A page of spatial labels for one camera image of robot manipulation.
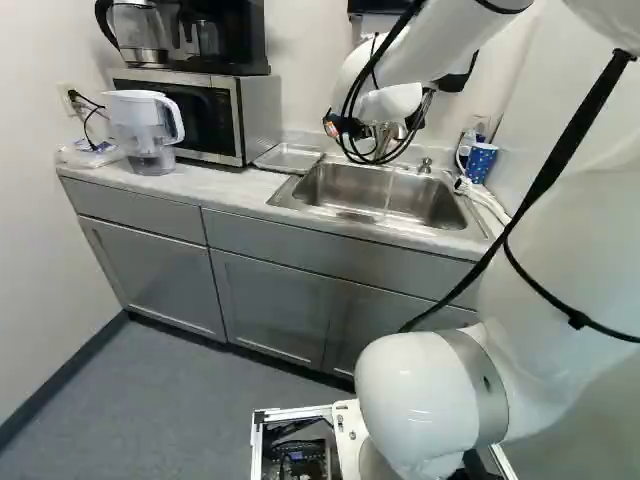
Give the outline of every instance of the blue polka dot cup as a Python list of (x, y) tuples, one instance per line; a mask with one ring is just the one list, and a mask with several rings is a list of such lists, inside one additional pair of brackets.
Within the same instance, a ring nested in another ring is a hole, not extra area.
[(472, 183), (483, 184), (498, 158), (498, 147), (490, 143), (476, 143), (471, 148), (466, 174)]

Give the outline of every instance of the gray carpet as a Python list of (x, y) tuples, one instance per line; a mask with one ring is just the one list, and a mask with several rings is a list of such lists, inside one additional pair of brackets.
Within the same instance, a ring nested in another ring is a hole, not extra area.
[(0, 479), (247, 480), (252, 410), (351, 396), (131, 323), (0, 453)]

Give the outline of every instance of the gray countertop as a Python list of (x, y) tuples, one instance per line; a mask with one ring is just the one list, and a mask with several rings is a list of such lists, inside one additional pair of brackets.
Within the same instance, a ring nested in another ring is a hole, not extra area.
[[(430, 236), (424, 233), (391, 230), (267, 205), (267, 200), (289, 176), (254, 168), (228, 170), (179, 163), (175, 172), (158, 177), (134, 174), (127, 161), (97, 169), (58, 164), (56, 169), (60, 176), (131, 192), (471, 261), (478, 260), (490, 244), (489, 240), (477, 242), (443, 236), (442, 233)], [(500, 224), (481, 207), (477, 207), (477, 211), (492, 230), (492, 234), (496, 235)]]

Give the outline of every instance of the sink basin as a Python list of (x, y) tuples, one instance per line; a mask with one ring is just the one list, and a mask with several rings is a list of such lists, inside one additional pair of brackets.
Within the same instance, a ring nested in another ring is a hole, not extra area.
[(317, 215), (390, 228), (487, 239), (466, 199), (442, 171), (418, 173), (326, 161), (302, 179), (292, 177), (267, 202)]

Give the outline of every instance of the small tray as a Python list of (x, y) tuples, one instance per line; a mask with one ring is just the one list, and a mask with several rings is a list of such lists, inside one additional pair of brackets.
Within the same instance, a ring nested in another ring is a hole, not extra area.
[(281, 143), (256, 158), (253, 164), (272, 172), (304, 175), (324, 156), (320, 147)]

